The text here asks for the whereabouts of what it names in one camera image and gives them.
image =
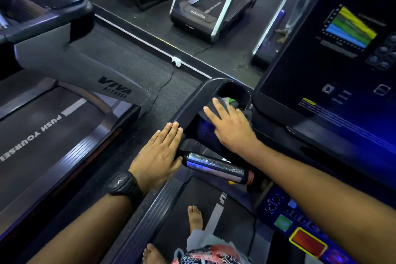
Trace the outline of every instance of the yellow border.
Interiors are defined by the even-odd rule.
[[[311,235],[310,233],[308,233],[308,232],[307,232],[306,230],[304,230],[302,227],[297,227],[297,228],[295,229],[295,231],[292,233],[292,235],[289,237],[289,241],[290,241],[291,244],[294,244],[294,245],[297,246],[300,250],[306,252],[306,253],[309,254],[310,256],[319,259],[319,257],[314,256],[314,255],[311,254],[309,251],[305,250],[304,248],[302,248],[301,246],[299,246],[297,243],[295,243],[295,242],[292,240],[293,237],[295,236],[295,234],[297,234],[297,232],[298,232],[299,230],[302,230],[305,234],[311,236],[311,237],[314,238],[316,241],[319,241],[321,244],[323,244],[323,245],[325,246],[325,247],[323,248],[322,253],[319,255],[319,257],[323,255],[323,253],[324,253],[324,252],[326,251],[326,249],[328,248],[328,245],[327,245],[326,243],[324,243],[322,240],[319,240],[319,239],[316,238],[315,236],[313,236],[313,235]]]

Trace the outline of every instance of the cup holder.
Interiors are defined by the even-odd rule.
[[[250,92],[234,82],[222,84],[214,95],[235,99],[239,103],[239,107],[244,110],[247,109],[251,101]]]

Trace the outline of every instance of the watch face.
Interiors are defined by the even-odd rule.
[[[129,174],[119,174],[117,175],[109,184],[109,188],[116,189],[122,186],[131,177]]]

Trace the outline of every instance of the handlebar grip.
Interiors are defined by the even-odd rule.
[[[250,185],[254,179],[254,174],[250,170],[192,152],[183,156],[183,165],[239,184]]]

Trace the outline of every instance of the watch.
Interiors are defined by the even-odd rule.
[[[144,198],[136,178],[129,171],[116,173],[108,182],[106,189],[107,193],[112,196],[127,196],[135,210]]]

